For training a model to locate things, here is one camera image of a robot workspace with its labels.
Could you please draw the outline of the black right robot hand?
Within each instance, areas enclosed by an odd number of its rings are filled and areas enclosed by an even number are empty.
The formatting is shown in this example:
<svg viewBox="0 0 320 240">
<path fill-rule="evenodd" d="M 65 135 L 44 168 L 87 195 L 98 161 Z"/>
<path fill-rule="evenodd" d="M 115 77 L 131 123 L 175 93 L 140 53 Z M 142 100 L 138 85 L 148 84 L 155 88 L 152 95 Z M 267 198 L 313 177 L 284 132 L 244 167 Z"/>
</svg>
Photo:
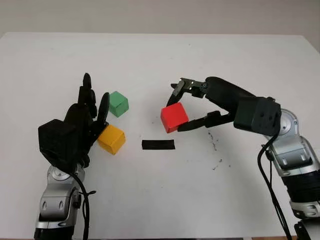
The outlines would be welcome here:
<svg viewBox="0 0 320 240">
<path fill-rule="evenodd" d="M 255 96 L 243 88 L 215 76 L 207 77 L 204 82 L 180 78 L 178 83 L 172 83 L 170 86 L 173 88 L 173 92 L 167 106 L 178 103 L 184 93 L 190 93 L 195 98 L 206 98 L 227 111 L 225 115 L 222 115 L 218 110 L 212 111 L 202 118 L 183 123 L 177 128 L 179 132 L 191 131 L 201 127 L 211 128 L 233 122 L 241 98 Z"/>
</svg>

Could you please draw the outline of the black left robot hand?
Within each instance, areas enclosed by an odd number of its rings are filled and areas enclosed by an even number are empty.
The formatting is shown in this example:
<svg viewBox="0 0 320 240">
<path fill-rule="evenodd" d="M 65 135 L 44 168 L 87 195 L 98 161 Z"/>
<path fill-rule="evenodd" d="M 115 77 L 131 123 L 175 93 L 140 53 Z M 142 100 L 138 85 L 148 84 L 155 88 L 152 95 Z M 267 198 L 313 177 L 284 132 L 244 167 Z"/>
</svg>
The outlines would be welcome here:
<svg viewBox="0 0 320 240">
<path fill-rule="evenodd" d="M 76 160 L 83 168 L 90 163 L 88 156 L 93 143 L 109 125 L 106 121 L 110 106 L 110 94 L 104 93 L 99 107 L 96 106 L 96 95 L 92 89 L 89 73 L 83 76 L 82 85 L 79 87 L 77 103 L 68 109 L 64 121 L 72 124 L 77 130 Z"/>
</svg>

